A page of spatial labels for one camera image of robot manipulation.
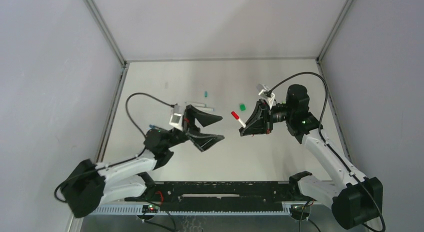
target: gray wall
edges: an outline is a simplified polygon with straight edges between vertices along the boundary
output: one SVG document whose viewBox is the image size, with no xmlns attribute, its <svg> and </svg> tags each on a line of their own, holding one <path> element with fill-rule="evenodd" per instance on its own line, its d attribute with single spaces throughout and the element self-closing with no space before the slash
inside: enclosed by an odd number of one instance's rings
<svg viewBox="0 0 424 232">
<path fill-rule="evenodd" d="M 422 231 L 424 0 L 356 0 L 323 61 L 348 147 L 383 183 L 387 231 Z"/>
<path fill-rule="evenodd" d="M 128 60 L 316 57 L 346 0 L 95 0 Z"/>
<path fill-rule="evenodd" d="M 0 0 L 0 231 L 64 231 L 53 190 L 93 158 L 121 67 L 82 0 Z"/>
</svg>

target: white marker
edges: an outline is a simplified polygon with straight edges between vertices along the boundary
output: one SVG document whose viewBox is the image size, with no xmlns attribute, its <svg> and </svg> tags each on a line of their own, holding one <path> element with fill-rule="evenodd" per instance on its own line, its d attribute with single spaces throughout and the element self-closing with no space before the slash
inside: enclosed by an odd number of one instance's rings
<svg viewBox="0 0 424 232">
<path fill-rule="evenodd" d="M 241 124 L 241 126 L 243 127 L 243 128 L 246 128 L 246 124 L 243 122 L 243 120 L 239 117 L 239 115 L 238 114 L 236 114 L 236 112 L 231 112 L 231 114 L 232 114 L 232 116 L 236 119 L 236 120 L 238 120 L 238 122 L 240 122 L 240 124 Z"/>
</svg>

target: black cable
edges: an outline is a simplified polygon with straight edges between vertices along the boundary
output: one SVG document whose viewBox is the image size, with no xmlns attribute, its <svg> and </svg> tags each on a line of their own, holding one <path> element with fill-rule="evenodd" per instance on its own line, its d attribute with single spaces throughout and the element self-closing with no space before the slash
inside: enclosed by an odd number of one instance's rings
<svg viewBox="0 0 424 232">
<path fill-rule="evenodd" d="M 84 176 L 84 175 L 88 175 L 88 174 L 91 174 L 91 173 L 93 173 L 93 172 L 97 172 L 97 170 L 90 170 L 90 171 L 87 171 L 87 172 L 84 172 L 84 173 L 80 173 L 80 174 L 78 174 L 78 175 L 75 175 L 75 176 L 72 176 L 72 177 L 70 177 L 70 178 L 68 178 L 68 179 L 66 179 L 65 181 L 63 181 L 62 183 L 60 183 L 55 189 L 54 189 L 54 198 L 57 200 L 57 201 L 59 201 L 59 202 L 62 202 L 62 203 L 66 203 L 66 200 L 64 200 L 64 199 L 61 199 L 61 198 L 59 198 L 58 197 L 58 190 L 63 186 L 63 184 L 65 184 L 65 183 L 67 183 L 67 182 L 69 182 L 70 180 L 73 180 L 73 179 L 75 179 L 75 178 L 78 178 L 78 177 L 80 177 L 80 176 Z"/>
<path fill-rule="evenodd" d="M 315 226 L 315 228 L 318 230 L 318 232 L 321 232 L 321 229 L 318 227 L 318 225 L 316 223 L 314 223 L 310 218 L 308 218 L 307 221 L 309 221 L 311 224 L 313 224 L 313 226 Z"/>
<path fill-rule="evenodd" d="M 300 73 L 297 73 L 297 74 L 294 74 L 294 75 L 292 75 L 292 76 L 290 76 L 290 77 L 288 77 L 288 78 L 286 78 L 286 79 L 284 79 L 283 81 L 281 81 L 281 82 L 279 82 L 277 85 L 275 85 L 270 91 L 268 91 L 267 92 L 267 95 L 268 96 L 270 96 L 271 95 L 271 93 L 278 87 L 278 86 L 280 86 L 281 84 L 283 84 L 284 82 L 286 82 L 286 81 L 288 81 L 288 80 L 291 80 L 291 79 L 293 79 L 294 77 L 297 77 L 297 76 L 301 76 L 301 75 L 313 75 L 313 76 L 316 76 L 316 77 L 318 77 L 321 81 L 322 81 L 322 83 L 323 83 L 323 85 L 324 85 L 324 89 L 325 89 L 325 99 L 324 99 L 324 106 L 322 107 L 322 111 L 321 111 L 321 115 L 319 116 L 319 125 L 318 125 L 318 134 L 319 134 L 319 136 L 321 137 L 321 139 L 322 139 L 322 141 L 324 142 L 324 144 L 330 149 L 330 151 L 340 160 L 340 162 L 343 164 L 343 166 L 346 168 L 346 170 L 350 173 L 350 172 L 352 172 L 352 170 L 351 170 L 351 168 L 345 163 L 345 161 L 342 159 L 342 157 L 331 147 L 331 145 L 330 144 L 327 144 L 327 141 L 326 141 L 326 139 L 324 138 L 324 136 L 323 136 L 323 134 L 321 133 L 321 127 L 322 127 L 322 125 L 323 125 L 323 117 L 324 117 L 324 112 L 325 112 L 325 110 L 326 110 L 326 105 L 327 105 L 327 101 L 328 101 L 328 97 L 329 97 L 329 88 L 328 88 L 328 85 L 327 85 L 327 82 L 326 82 L 326 80 L 321 76 L 321 75 L 319 75 L 319 74 L 317 74 L 317 73 L 313 73 L 313 72 L 309 72 L 309 71 L 306 71 L 306 72 L 300 72 Z M 357 182 L 358 182 L 358 184 L 360 184 L 360 186 L 365 190 L 365 192 L 368 194 L 368 196 L 369 196 L 369 198 L 372 200 L 372 203 L 374 204 L 374 206 L 376 207 L 376 209 L 377 209 L 377 211 L 378 211 L 378 216 L 380 217 L 380 220 L 381 220 L 381 225 L 382 225 L 382 230 L 375 230 L 375 229 L 373 229 L 373 228 L 371 228 L 371 227 L 369 227 L 368 225 L 366 225 L 365 223 L 363 223 L 362 225 L 364 226 L 364 227 L 366 227 L 367 229 L 369 229 L 369 230 L 371 230 L 371 231 L 373 231 L 373 232 L 385 232 L 386 231 L 386 223 L 385 223 L 385 221 L 384 221 L 384 218 L 383 218 L 383 214 L 382 214 L 382 212 L 380 211 L 380 208 L 378 207 L 378 205 L 377 205 L 377 202 L 374 200 L 374 198 L 373 198 L 373 196 L 371 195 L 371 193 L 364 187 L 364 185 L 361 183 L 361 181 L 358 179 L 358 177 L 356 176 L 356 175 L 353 175 L 352 176 Z"/>
<path fill-rule="evenodd" d="M 159 103 L 162 103 L 162 104 L 164 104 L 164 105 L 166 105 L 166 106 L 169 106 L 169 107 L 171 107 L 171 108 L 174 108 L 174 106 L 175 105 L 173 105 L 173 104 L 169 104 L 169 103 L 167 103 L 167 102 L 164 102 L 164 101 L 162 101 L 162 100 L 160 100 L 160 99 L 158 99 L 158 98 L 156 98 L 156 97 L 154 97 L 154 96 L 152 96 L 152 95 L 150 95 L 150 94 L 148 94 L 148 93 L 143 93 L 143 92 L 137 92 L 137 93 L 133 93 L 133 94 L 131 94 L 130 96 L 128 96 L 128 98 L 126 98 L 126 101 L 125 101 L 125 111 L 126 111 L 126 115 L 128 116 L 128 118 L 129 118 L 129 120 L 132 122 L 132 124 L 141 132 L 141 134 L 144 136 L 144 138 L 146 138 L 146 134 L 143 132 L 143 130 L 142 130 L 142 128 L 140 128 L 138 125 L 137 125 L 137 123 L 134 121 L 134 119 L 131 117 L 131 115 L 130 115 L 130 112 L 128 111 L 128 102 L 130 101 L 130 99 L 132 98 L 132 97 L 134 97 L 134 96 L 147 96 L 147 97 L 150 97 L 150 98 L 152 98 L 152 99 L 154 99 L 155 101 L 157 101 L 157 102 L 159 102 Z"/>
<path fill-rule="evenodd" d="M 302 208 L 302 213 L 300 214 L 300 219 L 299 219 L 299 232 L 302 232 L 301 226 L 302 226 L 302 220 L 303 220 L 304 212 L 305 212 L 306 207 L 308 207 L 309 202 L 311 202 L 311 201 L 312 201 L 312 198 L 308 198 L 305 205 Z"/>
<path fill-rule="evenodd" d="M 154 225 L 154 226 L 159 226 L 161 228 L 164 228 L 167 231 L 175 232 L 175 229 L 171 229 L 171 228 L 166 227 L 165 225 L 162 225 L 160 223 L 154 223 L 154 222 L 150 222 L 148 220 L 145 220 L 144 223 L 147 223 L 147 224 L 150 224 L 150 225 Z"/>
</svg>

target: floor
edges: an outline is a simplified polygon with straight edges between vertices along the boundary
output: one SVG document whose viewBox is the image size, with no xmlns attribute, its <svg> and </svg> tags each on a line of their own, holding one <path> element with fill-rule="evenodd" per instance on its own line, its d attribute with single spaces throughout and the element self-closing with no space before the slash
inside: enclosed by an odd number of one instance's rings
<svg viewBox="0 0 424 232">
<path fill-rule="evenodd" d="M 125 113 L 125 100 L 132 93 L 145 92 L 171 104 L 204 103 L 214 108 L 213 114 L 223 117 L 202 132 L 224 135 L 224 140 L 205 152 L 197 150 L 189 141 L 172 147 L 175 155 L 169 163 L 149 173 L 156 181 L 287 181 L 291 175 L 304 170 L 321 180 L 330 180 L 315 157 L 289 134 L 285 123 L 275 124 L 269 135 L 240 137 L 240 124 L 230 114 L 236 111 L 246 121 L 259 99 L 257 84 L 273 87 L 304 71 L 318 73 L 316 62 L 313 59 L 132 62 L 103 161 L 119 161 L 143 148 L 143 136 Z M 292 84 L 308 89 L 310 111 L 319 117 L 324 101 L 320 80 L 301 75 L 288 81 L 275 90 L 279 103 L 285 100 L 287 88 Z M 240 111 L 241 103 L 245 104 L 245 111 Z M 135 96 L 128 107 L 144 132 L 149 125 L 171 128 L 168 125 L 170 108 L 148 97 Z M 323 126 L 335 145 L 341 148 L 328 105 Z"/>
</svg>

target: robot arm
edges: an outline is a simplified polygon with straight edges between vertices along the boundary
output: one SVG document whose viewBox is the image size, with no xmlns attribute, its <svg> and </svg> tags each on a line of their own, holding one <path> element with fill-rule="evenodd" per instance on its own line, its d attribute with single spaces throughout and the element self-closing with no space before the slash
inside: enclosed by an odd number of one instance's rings
<svg viewBox="0 0 424 232">
<path fill-rule="evenodd" d="M 76 218 L 81 218 L 101 204 L 141 196 L 149 187 L 143 174 L 166 165 L 174 155 L 169 150 L 171 147 L 190 140 L 203 152 L 224 139 L 222 135 L 201 133 L 195 120 L 206 127 L 222 117 L 202 112 L 192 105 L 185 110 L 175 105 L 169 122 L 173 129 L 150 129 L 141 153 L 116 163 L 94 164 L 89 159 L 80 162 L 58 186 L 64 202 Z"/>
<path fill-rule="evenodd" d="M 267 93 L 268 87 L 258 85 L 257 88 L 260 89 L 260 96 L 275 97 Z M 269 99 L 259 99 L 253 114 L 239 132 L 241 136 L 270 134 L 274 124 L 280 122 L 286 123 L 290 134 L 317 158 L 333 181 L 333 184 L 328 184 L 312 173 L 303 171 L 289 178 L 297 193 L 330 208 L 337 222 L 345 229 L 379 216 L 378 209 L 381 211 L 383 203 L 383 185 L 376 177 L 367 178 L 341 151 L 335 149 L 322 125 L 309 112 L 309 96 L 304 86 L 289 86 L 286 103 L 283 104 L 274 105 Z"/>
</svg>

